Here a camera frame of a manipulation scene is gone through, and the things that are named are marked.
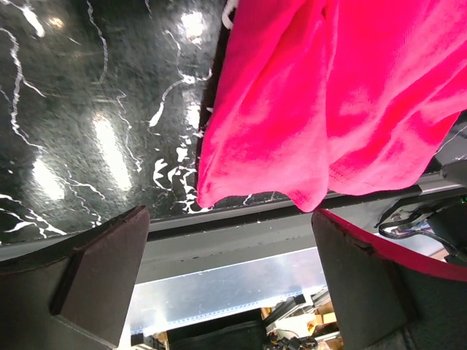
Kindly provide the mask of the magenta pink t shirt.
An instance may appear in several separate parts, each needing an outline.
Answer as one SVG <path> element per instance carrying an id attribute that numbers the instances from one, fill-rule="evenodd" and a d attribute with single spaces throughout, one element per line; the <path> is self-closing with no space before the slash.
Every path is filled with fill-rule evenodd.
<path id="1" fill-rule="evenodd" d="M 464 1 L 228 1 L 197 201 L 413 185 L 466 108 Z"/>

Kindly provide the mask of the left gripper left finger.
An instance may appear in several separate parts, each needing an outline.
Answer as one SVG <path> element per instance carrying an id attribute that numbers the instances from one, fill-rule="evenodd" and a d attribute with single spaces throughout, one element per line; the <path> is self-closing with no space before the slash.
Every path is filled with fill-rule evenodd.
<path id="1" fill-rule="evenodd" d="M 2 349 L 118 347 L 150 225 L 145 206 L 1 261 Z"/>

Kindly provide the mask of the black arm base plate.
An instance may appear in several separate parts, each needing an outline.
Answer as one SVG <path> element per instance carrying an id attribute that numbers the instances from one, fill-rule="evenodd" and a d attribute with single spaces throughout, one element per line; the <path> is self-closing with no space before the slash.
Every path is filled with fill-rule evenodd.
<path id="1" fill-rule="evenodd" d="M 405 190 L 374 192 L 369 195 L 340 195 L 325 199 L 319 207 L 372 233 L 385 223 L 394 223 L 419 209 L 429 209 L 453 198 L 466 197 L 466 188 L 447 185 L 423 189 L 418 185 Z"/>

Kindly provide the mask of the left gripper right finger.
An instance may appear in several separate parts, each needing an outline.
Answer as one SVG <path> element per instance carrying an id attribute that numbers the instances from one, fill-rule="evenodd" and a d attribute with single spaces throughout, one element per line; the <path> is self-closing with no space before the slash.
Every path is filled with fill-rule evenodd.
<path id="1" fill-rule="evenodd" d="M 312 230 L 346 349 L 466 348 L 466 267 L 327 210 L 314 212 Z"/>

